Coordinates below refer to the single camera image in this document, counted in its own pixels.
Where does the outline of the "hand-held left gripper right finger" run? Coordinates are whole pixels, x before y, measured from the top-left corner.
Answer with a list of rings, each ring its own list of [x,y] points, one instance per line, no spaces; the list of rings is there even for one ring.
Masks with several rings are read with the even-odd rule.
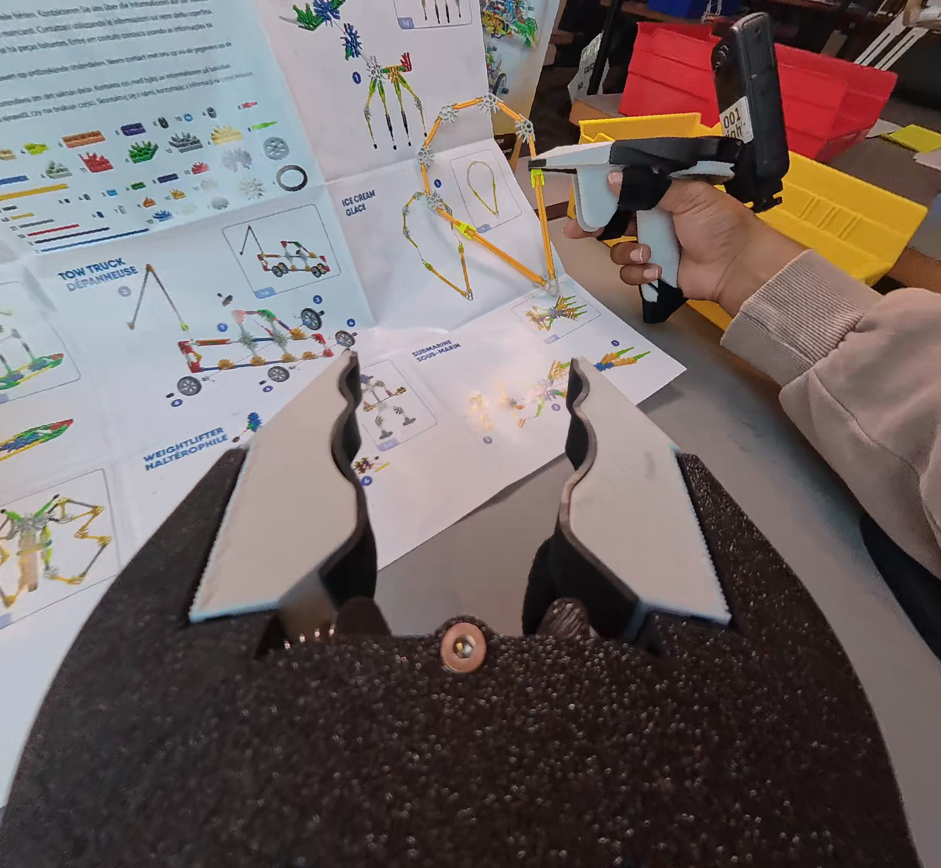
[[[635,642],[658,617],[729,628],[679,448],[585,358],[570,364],[567,408],[573,471],[534,558],[524,633],[545,628],[557,600],[579,602],[606,639]]]

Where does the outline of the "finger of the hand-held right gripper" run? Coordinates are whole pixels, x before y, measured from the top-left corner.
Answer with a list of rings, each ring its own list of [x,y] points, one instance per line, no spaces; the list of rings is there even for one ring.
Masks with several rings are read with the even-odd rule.
[[[577,145],[565,145],[551,149],[541,156],[530,159],[530,171],[551,171],[574,175],[589,170],[611,172],[622,167],[613,155],[626,145],[624,140],[598,141]]]

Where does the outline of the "yellow paper note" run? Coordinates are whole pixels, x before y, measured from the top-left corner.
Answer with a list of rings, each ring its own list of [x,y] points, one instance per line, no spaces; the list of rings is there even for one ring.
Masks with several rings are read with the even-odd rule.
[[[915,154],[929,154],[940,149],[940,133],[918,124],[901,126],[881,136]]]

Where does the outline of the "red plastic bin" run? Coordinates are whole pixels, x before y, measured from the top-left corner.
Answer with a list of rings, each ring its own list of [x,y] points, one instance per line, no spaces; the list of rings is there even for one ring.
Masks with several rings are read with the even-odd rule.
[[[619,112],[626,117],[698,113],[719,120],[707,25],[640,23]],[[790,150],[821,163],[865,140],[898,77],[828,55],[775,45]]]

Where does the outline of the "printed instruction sheet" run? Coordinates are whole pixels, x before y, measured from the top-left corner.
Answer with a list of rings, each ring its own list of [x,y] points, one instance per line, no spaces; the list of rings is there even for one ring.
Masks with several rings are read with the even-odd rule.
[[[359,354],[384,568],[561,453],[571,357],[683,366],[567,275],[477,0],[2,0],[2,805],[105,591]]]

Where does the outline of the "person's right hand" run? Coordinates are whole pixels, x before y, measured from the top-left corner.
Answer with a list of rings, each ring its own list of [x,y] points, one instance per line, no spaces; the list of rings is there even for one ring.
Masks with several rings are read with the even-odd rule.
[[[723,191],[698,180],[671,180],[659,210],[679,244],[677,286],[730,317],[806,249]]]

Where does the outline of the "blue plastic bin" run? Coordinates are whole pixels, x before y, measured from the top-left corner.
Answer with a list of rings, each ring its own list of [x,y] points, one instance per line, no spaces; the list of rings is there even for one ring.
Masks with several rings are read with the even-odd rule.
[[[737,15],[743,0],[646,0],[645,4],[652,11],[671,17],[705,21]]]

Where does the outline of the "person's right forearm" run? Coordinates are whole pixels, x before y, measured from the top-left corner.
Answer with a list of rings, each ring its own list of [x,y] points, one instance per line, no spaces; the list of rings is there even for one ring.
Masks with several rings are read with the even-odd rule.
[[[881,295],[806,251],[744,302],[722,345],[780,385],[865,512],[939,577],[939,294]]]

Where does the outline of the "grey desk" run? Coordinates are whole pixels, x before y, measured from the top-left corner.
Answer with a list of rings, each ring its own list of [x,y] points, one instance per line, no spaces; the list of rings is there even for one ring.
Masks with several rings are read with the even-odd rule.
[[[645,334],[687,369],[643,410],[702,459],[806,584],[875,711],[921,861],[939,866],[939,659],[868,556],[859,507],[792,426],[776,385],[722,348],[717,326],[684,308]],[[425,634],[458,614],[518,633],[570,471],[566,459],[547,464],[382,568],[376,600],[394,633]]]

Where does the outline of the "yellow plastic bin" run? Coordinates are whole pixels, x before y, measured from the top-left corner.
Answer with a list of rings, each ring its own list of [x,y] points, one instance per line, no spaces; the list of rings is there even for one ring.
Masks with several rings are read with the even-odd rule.
[[[721,135],[699,113],[583,120],[580,143],[655,136]],[[928,208],[791,152],[782,204],[767,224],[874,287],[898,261]]]

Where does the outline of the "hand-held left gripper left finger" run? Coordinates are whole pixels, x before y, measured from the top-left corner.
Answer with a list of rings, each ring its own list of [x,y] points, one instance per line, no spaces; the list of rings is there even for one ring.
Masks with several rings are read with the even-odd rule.
[[[335,358],[251,439],[190,607],[193,623],[276,610],[325,624],[374,599],[377,551],[353,463],[358,355]]]

